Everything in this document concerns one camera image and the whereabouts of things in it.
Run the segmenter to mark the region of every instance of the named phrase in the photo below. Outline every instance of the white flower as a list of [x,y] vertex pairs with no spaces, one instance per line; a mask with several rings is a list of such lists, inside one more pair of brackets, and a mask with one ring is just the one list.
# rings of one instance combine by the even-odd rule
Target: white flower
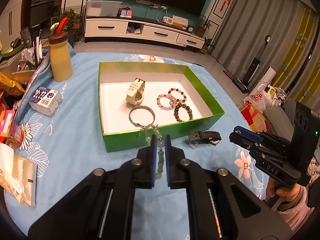
[[250,172],[249,172],[249,165],[251,164],[251,157],[247,156],[245,157],[244,152],[240,152],[240,159],[235,160],[235,164],[240,168],[238,177],[241,178],[242,174],[244,174],[244,177],[246,179],[250,178]]
[[157,62],[164,63],[163,59],[158,56],[149,56],[149,55],[139,55],[140,58],[143,58],[142,62]]
[[22,123],[20,124],[20,128],[23,132],[23,142],[20,146],[20,150],[28,150],[28,147],[30,146],[29,142],[32,140],[32,135],[31,135],[31,128],[29,125],[29,122]]

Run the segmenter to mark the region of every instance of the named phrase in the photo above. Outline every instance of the red handle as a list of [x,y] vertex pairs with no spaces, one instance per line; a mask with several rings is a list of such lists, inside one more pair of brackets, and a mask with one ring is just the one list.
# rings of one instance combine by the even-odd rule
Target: red handle
[[69,22],[69,17],[64,17],[61,22],[59,23],[58,29],[57,29],[57,36],[61,34],[62,28],[64,25],[66,25]]

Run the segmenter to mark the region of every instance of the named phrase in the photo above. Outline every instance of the curtain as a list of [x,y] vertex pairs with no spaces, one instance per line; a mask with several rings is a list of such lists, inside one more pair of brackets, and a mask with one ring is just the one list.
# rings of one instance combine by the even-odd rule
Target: curtain
[[288,97],[320,114],[320,35],[304,72]]
[[[286,89],[310,51],[316,26],[317,15],[300,0],[237,0],[219,39],[213,44],[215,49],[211,55],[242,79],[252,60],[260,56],[265,36],[271,35],[249,89],[258,83],[269,66],[279,72],[279,81]],[[296,41],[302,46],[298,53],[292,48],[298,46]],[[294,61],[289,60],[286,65],[285,59],[290,56],[294,56]]]

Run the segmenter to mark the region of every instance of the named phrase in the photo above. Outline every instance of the clock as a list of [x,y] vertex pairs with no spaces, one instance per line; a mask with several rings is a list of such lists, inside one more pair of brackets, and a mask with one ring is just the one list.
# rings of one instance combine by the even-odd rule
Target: clock
[[193,31],[193,28],[194,28],[194,27],[193,27],[192,25],[189,25],[187,29],[188,29],[188,31],[192,32],[192,31]]

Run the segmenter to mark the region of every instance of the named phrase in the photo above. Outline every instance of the pink sleeve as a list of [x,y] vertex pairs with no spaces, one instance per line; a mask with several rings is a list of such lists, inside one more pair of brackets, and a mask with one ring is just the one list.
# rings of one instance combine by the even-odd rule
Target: pink sleeve
[[299,203],[291,209],[280,212],[276,211],[278,215],[290,226],[292,232],[295,234],[300,227],[306,222],[314,208],[309,208],[306,204],[307,190],[305,187],[301,187],[303,190],[302,198]]

